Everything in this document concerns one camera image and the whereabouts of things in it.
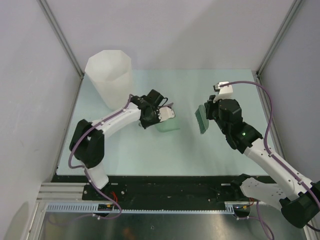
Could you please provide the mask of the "green plastic dustpan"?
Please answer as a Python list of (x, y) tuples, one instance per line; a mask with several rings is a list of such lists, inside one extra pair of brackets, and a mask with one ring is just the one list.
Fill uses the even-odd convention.
[(160, 133), (168, 133), (180, 129), (178, 120), (176, 117), (169, 118), (165, 121), (146, 121), (144, 119), (139, 119), (139, 126), (143, 129), (148, 129), (150, 127), (155, 127), (155, 129)]

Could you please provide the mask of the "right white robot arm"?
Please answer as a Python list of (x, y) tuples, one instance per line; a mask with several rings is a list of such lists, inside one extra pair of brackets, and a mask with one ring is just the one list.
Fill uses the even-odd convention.
[(305, 227), (320, 212), (320, 183), (298, 173), (265, 145), (262, 134), (243, 120), (235, 99), (214, 98), (211, 95), (195, 112), (201, 134), (209, 128), (210, 121), (215, 121), (229, 146), (257, 163), (276, 182), (269, 186), (242, 174), (241, 181), (230, 188), (231, 196), (237, 201), (245, 197), (261, 200), (280, 210), (294, 227)]

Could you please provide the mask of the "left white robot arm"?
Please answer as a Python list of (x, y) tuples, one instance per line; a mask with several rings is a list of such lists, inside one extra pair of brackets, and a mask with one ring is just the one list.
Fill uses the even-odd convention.
[(105, 200), (111, 193), (103, 166), (105, 140), (134, 122), (147, 129), (174, 118), (172, 106), (161, 105), (163, 100), (168, 99), (154, 89), (147, 95), (130, 94), (126, 104), (109, 115), (93, 121), (82, 119), (77, 123), (69, 145), (68, 165), (71, 169), (84, 169), (98, 199)]

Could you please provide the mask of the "green hand brush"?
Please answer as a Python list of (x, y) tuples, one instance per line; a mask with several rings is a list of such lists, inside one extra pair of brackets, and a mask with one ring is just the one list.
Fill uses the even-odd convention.
[(207, 119), (205, 106), (202, 104), (199, 105), (194, 114), (198, 122), (200, 134), (203, 135), (209, 128), (209, 120)]

